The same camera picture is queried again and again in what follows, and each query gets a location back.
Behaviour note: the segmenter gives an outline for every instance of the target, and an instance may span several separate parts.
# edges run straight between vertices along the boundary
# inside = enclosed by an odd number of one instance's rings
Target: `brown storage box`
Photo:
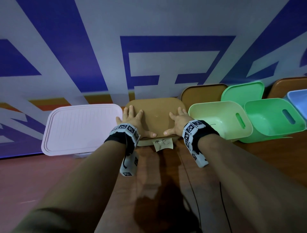
[[[267,98],[283,98],[289,91],[307,89],[307,77],[283,78],[277,80]]]
[[[173,142],[179,138],[177,135],[164,136],[165,130],[174,127],[174,121],[169,117],[169,112],[178,114],[178,107],[185,108],[183,102],[177,98],[158,98],[158,99],[143,99],[132,100],[126,107],[134,106],[135,114],[141,109],[144,111],[142,117],[142,125],[145,130],[157,134],[155,138],[143,138],[138,142],[138,146],[153,145],[153,141],[159,138],[172,138]]]
[[[187,87],[181,94],[181,101],[188,112],[193,104],[221,101],[226,88],[227,85],[222,83]]]

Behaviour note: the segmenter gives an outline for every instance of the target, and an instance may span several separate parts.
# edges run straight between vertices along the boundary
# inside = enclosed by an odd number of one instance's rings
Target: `white lid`
[[[92,152],[100,147],[122,120],[122,109],[115,104],[77,105],[53,110],[41,144],[49,156]]]

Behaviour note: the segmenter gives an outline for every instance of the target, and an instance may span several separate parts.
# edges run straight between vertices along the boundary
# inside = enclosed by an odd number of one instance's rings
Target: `backdrop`
[[[307,75],[306,0],[1,0],[0,157],[60,106]]]

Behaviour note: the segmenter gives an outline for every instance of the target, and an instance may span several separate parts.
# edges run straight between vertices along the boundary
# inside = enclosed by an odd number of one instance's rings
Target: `person's left hand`
[[[142,127],[142,123],[141,123],[141,119],[143,116],[144,111],[140,110],[138,112],[138,114],[134,117],[134,108],[132,105],[129,106],[129,114],[128,114],[128,108],[124,108],[124,113],[122,115],[122,121],[120,120],[120,118],[117,116],[116,117],[116,123],[119,125],[121,123],[129,123],[131,125],[133,125],[135,128],[138,129],[138,133],[141,136],[141,138],[144,137],[156,137],[157,134],[150,132],[150,131],[145,131]]]

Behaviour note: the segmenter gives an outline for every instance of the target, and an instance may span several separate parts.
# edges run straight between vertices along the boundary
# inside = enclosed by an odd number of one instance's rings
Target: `white wrist device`
[[[134,143],[134,148],[136,148],[138,141],[140,139],[140,135],[138,134],[137,128],[135,128],[131,124],[121,123],[120,125],[114,127],[114,129],[112,129],[110,135],[116,132],[124,132],[126,133],[127,136],[131,137]],[[138,166],[138,155],[134,151],[132,154],[125,155],[119,172],[123,176],[133,176],[136,174],[137,166]]]
[[[205,128],[206,125],[201,123],[198,120],[191,120],[187,125],[184,127],[182,132],[182,137],[184,139],[185,145],[187,146],[188,150],[190,151],[192,157],[194,158],[198,167],[203,168],[204,166],[208,165],[205,156],[202,153],[197,154],[192,148],[193,136],[199,129]]]

